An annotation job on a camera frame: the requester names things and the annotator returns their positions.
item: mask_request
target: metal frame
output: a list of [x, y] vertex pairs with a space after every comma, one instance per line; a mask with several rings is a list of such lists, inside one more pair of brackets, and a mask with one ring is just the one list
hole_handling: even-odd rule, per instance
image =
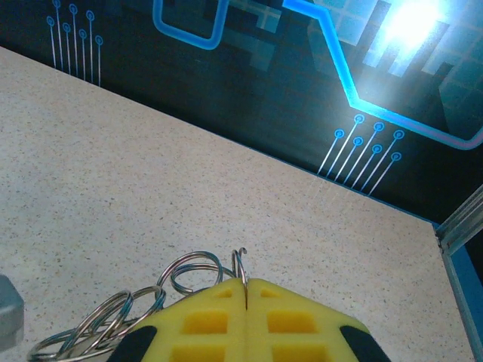
[[483, 344], [481, 343], [460, 280], [454, 268], [453, 254], [483, 229], [483, 185], [461, 204], [436, 230], [443, 262], [453, 287], [463, 325], [468, 335], [469, 344], [477, 362], [483, 362]]

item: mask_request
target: bright light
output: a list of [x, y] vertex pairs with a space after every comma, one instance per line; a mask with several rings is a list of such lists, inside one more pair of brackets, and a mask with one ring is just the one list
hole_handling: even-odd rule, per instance
[[388, 40], [400, 41], [406, 50], [419, 47], [437, 19], [438, 6], [435, 2], [405, 2], [389, 23]]

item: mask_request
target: speckled countertop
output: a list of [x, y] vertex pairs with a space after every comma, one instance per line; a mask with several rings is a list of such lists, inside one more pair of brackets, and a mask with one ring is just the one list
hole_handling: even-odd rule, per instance
[[472, 360], [429, 223], [1, 48], [0, 76], [0, 272], [26, 301], [0, 360], [186, 252], [241, 246], [393, 361]]

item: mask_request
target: blue glowing line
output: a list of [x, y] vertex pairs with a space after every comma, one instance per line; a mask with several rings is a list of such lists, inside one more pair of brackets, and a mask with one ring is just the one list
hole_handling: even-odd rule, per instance
[[355, 151], [355, 149], [356, 149], [356, 148], [357, 148], [357, 146], [356, 146], [356, 145], [354, 145], [354, 146], [352, 147], [352, 149], [350, 150], [349, 155], [346, 157], [346, 160], [345, 160], [345, 161], [344, 161], [344, 163], [342, 164], [342, 167], [340, 168], [339, 172], [337, 172], [337, 175], [335, 176], [335, 179], [334, 179], [334, 181], [335, 181], [335, 182], [336, 182], [336, 181], [337, 181], [337, 179], [339, 178], [340, 173], [342, 172], [342, 170], [343, 170], [343, 169], [344, 169], [344, 167], [346, 166], [347, 161], [349, 160], [350, 156], [352, 156], [352, 153], [354, 153], [354, 151]]
[[329, 158], [329, 155], [331, 154], [332, 149], [334, 148], [334, 146], [335, 146], [336, 142], [337, 142], [339, 139], [343, 138], [343, 137], [344, 137], [344, 135], [345, 135], [344, 130], [341, 130], [341, 129], [335, 130], [335, 132], [334, 132], [334, 137], [335, 137], [335, 139], [334, 139], [334, 141], [332, 142], [332, 146], [329, 148], [329, 151], [328, 151], [328, 152], [327, 152], [327, 154], [325, 155], [325, 158], [324, 158], [323, 162], [320, 164], [320, 167], [318, 168], [318, 171], [317, 171], [317, 175], [320, 173], [321, 169], [324, 167], [324, 164], [325, 164], [325, 162], [327, 161], [327, 159]]
[[152, 21], [156, 29], [163, 34], [175, 38], [185, 43], [194, 45], [198, 48], [211, 51], [215, 49], [221, 41], [223, 27], [225, 26], [226, 12], [228, 11], [229, 0], [219, 0], [217, 14], [214, 17], [213, 30], [210, 38], [203, 38], [191, 32], [178, 29], [163, 22], [163, 0], [154, 0], [152, 5]]
[[87, 38], [88, 34], [85, 30], [80, 29], [78, 31], [78, 36], [81, 37], [82, 40], [82, 68], [84, 69], [84, 80], [85, 80], [85, 39]]
[[374, 191], [374, 189], [377, 187], [377, 185], [379, 185], [380, 181], [386, 175], [387, 171], [389, 171], [389, 169], [391, 168], [392, 164], [394, 164], [394, 162], [397, 162], [397, 161], [401, 160], [401, 158], [402, 158], [402, 156], [401, 156], [401, 153], [399, 153], [399, 152], [394, 152], [391, 155], [391, 163], [387, 165], [387, 167], [384, 170], [384, 172], [382, 173], [382, 175], [379, 176], [379, 179], [376, 181], [376, 183], [374, 184], [374, 186], [372, 186], [372, 189], [368, 193], [369, 196], [371, 196], [372, 191]]
[[64, 23], [62, 27], [63, 27], [63, 31], [66, 32], [67, 64], [69, 64], [69, 75], [70, 75], [70, 48], [69, 48], [70, 25], [68, 23]]
[[54, 45], [54, 18], [47, 17], [47, 24], [49, 28], [51, 28], [52, 58], [54, 59], [54, 68], [57, 69], [57, 62], [55, 60], [55, 45]]
[[335, 146], [337, 140], [338, 140], [338, 138], [335, 138], [334, 141], [332, 142], [332, 146], [329, 148], [329, 152], [327, 152], [327, 154], [325, 155], [324, 160], [320, 164], [320, 167], [318, 168], [317, 174], [319, 174], [320, 171], [322, 170], [322, 168], [324, 167], [324, 164], [327, 161], [327, 159], [329, 158], [329, 154], [332, 152], [332, 149], [334, 149], [334, 146]]
[[98, 81], [98, 86], [100, 87], [100, 45], [97, 46], [97, 50], [98, 50], [98, 53], [97, 53], [97, 74], [98, 74], [98, 77], [99, 77], [99, 81]]
[[92, 22], [94, 21], [94, 13], [87, 10], [85, 16], [89, 20], [89, 39], [91, 40], [91, 83], [94, 83], [94, 61], [92, 60]]
[[347, 174], [344, 182], [342, 183], [343, 185], [346, 184], [347, 180], [349, 179], [350, 175], [352, 174], [352, 172], [354, 171], [355, 167], [358, 165], [359, 161], [361, 160], [363, 154], [365, 153], [366, 149], [368, 149], [369, 145], [371, 144], [372, 140], [374, 139], [374, 137], [376, 136], [376, 134], [380, 131], [382, 131], [384, 129], [384, 123], [382, 122], [377, 122], [375, 125], [374, 125], [374, 133], [372, 134], [371, 138], [368, 140], [367, 144], [364, 146], [364, 148], [362, 149], [362, 152], [361, 154], [359, 155], [359, 157], [357, 157], [357, 160], [355, 160], [354, 162], [354, 165], [352, 166], [352, 168], [350, 169], [349, 173]]
[[74, 35], [74, 53], [75, 53], [75, 76], [78, 77], [78, 60], [77, 60], [77, 32], [75, 30], [75, 15], [77, 14], [77, 7], [74, 4], [69, 5], [69, 10], [72, 13], [72, 27]]
[[361, 124], [364, 121], [365, 117], [363, 115], [356, 115], [354, 117], [354, 125], [352, 126], [352, 129], [349, 132], [349, 135], [347, 136], [346, 140], [344, 141], [344, 144], [342, 147], [340, 147], [339, 153], [337, 153], [337, 156], [335, 157], [335, 160], [332, 162], [331, 168], [329, 168], [329, 171], [327, 172], [327, 175], [325, 177], [328, 177], [331, 174], [332, 169], [334, 168], [335, 164], [337, 163], [337, 160], [340, 157], [340, 154], [346, 147], [346, 144], [349, 142], [350, 137], [354, 133], [355, 128], [357, 127], [358, 124]]
[[340, 157], [340, 154], [342, 153], [342, 151], [344, 150], [344, 147], [346, 147], [346, 144], [349, 142], [349, 139], [350, 137], [352, 136], [352, 134], [354, 133], [354, 130], [355, 128], [357, 127], [357, 124], [354, 124], [352, 126], [352, 129], [350, 130], [349, 132], [349, 135], [347, 136], [346, 140], [344, 141], [344, 144], [342, 145], [342, 147], [340, 147], [340, 150], [339, 152], [337, 153], [337, 156], [335, 156], [335, 160], [332, 162], [332, 165], [331, 165], [331, 168], [329, 168], [329, 171], [327, 172], [327, 174], [325, 175], [325, 177], [328, 177], [330, 174], [331, 174], [331, 171], [332, 169], [334, 168], [335, 166], [335, 163], [337, 162], [337, 160], [339, 159]]
[[94, 39], [97, 44], [97, 85], [100, 87], [100, 46], [104, 44], [103, 37], [100, 35], [96, 35]]
[[354, 189], [355, 184], [359, 181], [361, 178], [362, 174], [364, 173], [365, 169], [368, 167], [372, 159], [374, 158], [375, 155], [381, 153], [383, 151], [383, 147], [381, 145], [374, 145], [372, 146], [372, 155], [370, 158], [366, 161], [364, 167], [362, 168], [361, 172], [359, 172], [359, 175], [355, 179], [355, 181], [352, 183], [352, 186], [350, 186], [351, 189]]
[[368, 149], [369, 145], [371, 144], [372, 140], [374, 139], [374, 137], [376, 136], [376, 132], [374, 132], [371, 136], [371, 138], [368, 140], [368, 144], [365, 145], [364, 149], [362, 149], [362, 152], [361, 154], [359, 155], [359, 157], [357, 157], [357, 160], [355, 160], [355, 163], [354, 165], [352, 166], [352, 168], [350, 169], [349, 173], [347, 174], [344, 182], [342, 183], [343, 185], [346, 184], [347, 180], [349, 179], [350, 175], [352, 174], [352, 172], [354, 171], [355, 169], [355, 166], [357, 166], [357, 164], [359, 163], [359, 161], [361, 160], [362, 158], [362, 155], [364, 154], [365, 150]]
[[364, 189], [364, 187], [368, 184], [369, 180], [371, 179], [371, 177], [376, 173], [377, 169], [379, 168], [380, 164], [384, 161], [384, 158], [386, 158], [387, 154], [389, 153], [389, 151], [391, 150], [391, 148], [394, 146], [394, 144], [399, 141], [399, 140], [402, 140], [405, 136], [405, 133], [403, 130], [397, 130], [396, 132], [394, 132], [393, 134], [393, 137], [394, 139], [392, 140], [391, 144], [389, 145], [388, 149], [384, 152], [384, 155], [383, 157], [380, 158], [379, 162], [377, 162], [377, 165], [376, 167], [372, 170], [371, 174], [369, 175], [368, 179], [365, 180], [365, 183], [364, 185], [362, 185], [361, 187], [361, 191]]
[[386, 158], [387, 154], [389, 153], [390, 149], [394, 146], [396, 140], [393, 140], [391, 144], [389, 145], [388, 149], [384, 152], [383, 157], [380, 158], [379, 162], [377, 162], [376, 167], [372, 170], [371, 174], [369, 174], [369, 177], [365, 180], [364, 185], [361, 187], [361, 191], [364, 189], [364, 187], [369, 183], [369, 180], [371, 180], [372, 176], [376, 173], [377, 169], [379, 168], [380, 164], [383, 163], [384, 158]]
[[354, 80], [352, 79], [349, 66], [347, 65], [346, 58], [344, 57], [342, 48], [340, 46], [329, 10], [304, 0], [284, 0], [283, 7], [318, 20], [322, 33], [325, 37], [325, 41], [327, 42], [329, 52], [331, 53], [335, 69], [339, 75], [340, 82], [342, 83], [342, 87], [346, 93], [349, 105], [352, 108], [358, 109], [397, 126], [404, 127], [422, 136], [454, 147], [455, 149], [474, 149], [476, 146], [479, 146], [481, 143], [483, 143], [483, 128], [480, 129], [480, 131], [472, 139], [463, 140], [459, 137], [442, 132], [414, 119], [399, 115], [389, 111], [388, 109], [384, 109], [383, 107], [361, 99], [357, 93], [357, 90], [355, 89]]
[[370, 158], [367, 160], [367, 162], [365, 163], [364, 167], [362, 168], [361, 172], [359, 172], [359, 175], [357, 176], [357, 178], [355, 179], [354, 183], [352, 184], [352, 186], [350, 186], [351, 189], [354, 189], [354, 185], [359, 181], [359, 179], [361, 178], [362, 174], [364, 173], [365, 169], [368, 167], [368, 165], [370, 164], [370, 162], [372, 161], [372, 159], [374, 158], [376, 154], [373, 153]]
[[[153, 2], [152, 20], [158, 31], [165, 35], [201, 49], [213, 50], [220, 44], [228, 6], [229, 0], [218, 1], [217, 14], [215, 16], [213, 31], [210, 38], [202, 38], [164, 23], [162, 21], [163, 0], [155, 0]], [[400, 115], [381, 106], [370, 103], [367, 100], [361, 99], [355, 88], [354, 80], [349, 66], [347, 65], [346, 58], [344, 57], [342, 47], [340, 46], [329, 10], [305, 0], [284, 0], [282, 6], [318, 21], [350, 107], [374, 117], [378, 117], [384, 121], [388, 121], [396, 126], [404, 127], [412, 132], [420, 134], [421, 136], [428, 137], [431, 140], [454, 147], [455, 149], [474, 149], [483, 143], [483, 128], [481, 128], [470, 140], [463, 140], [462, 138], [437, 130], [412, 118]]]
[[337, 176], [335, 176], [334, 181], [337, 181], [337, 179], [339, 178], [340, 173], [342, 172], [342, 170], [346, 166], [347, 161], [350, 159], [350, 156], [352, 156], [352, 153], [354, 153], [355, 149], [358, 148], [362, 143], [364, 143], [364, 139], [362, 137], [356, 137], [354, 139], [354, 146], [352, 147], [352, 150], [350, 151], [349, 155], [346, 157], [346, 160], [342, 164], [342, 167], [340, 168], [339, 172], [337, 173]]
[[59, 54], [60, 54], [60, 68], [63, 71], [63, 56], [62, 56], [62, 38], [60, 37], [60, 21], [59, 21], [59, 8], [57, 4], [60, 6], [60, 2], [53, 1], [55, 6], [55, 12], [57, 13], [57, 32], [59, 34]]

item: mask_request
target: yellow plastic object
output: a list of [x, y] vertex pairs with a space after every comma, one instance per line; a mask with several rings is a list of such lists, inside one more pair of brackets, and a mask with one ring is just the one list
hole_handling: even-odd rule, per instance
[[245, 361], [357, 362], [340, 328], [361, 322], [268, 281], [250, 279]]
[[245, 290], [229, 279], [140, 323], [157, 333], [142, 362], [244, 362]]
[[140, 362], [357, 362], [340, 332], [356, 319], [260, 279], [184, 299], [142, 322], [157, 331]]

